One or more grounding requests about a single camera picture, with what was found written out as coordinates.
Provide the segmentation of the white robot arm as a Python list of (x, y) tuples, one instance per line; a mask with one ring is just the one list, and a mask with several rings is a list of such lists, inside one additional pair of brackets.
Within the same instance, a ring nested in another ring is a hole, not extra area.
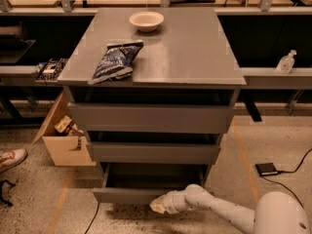
[(243, 234), (311, 234), (303, 207), (292, 196), (279, 191), (264, 194), (251, 210), (217, 198), (200, 185), (190, 184), (154, 199), (150, 208), (171, 215), (210, 210)]

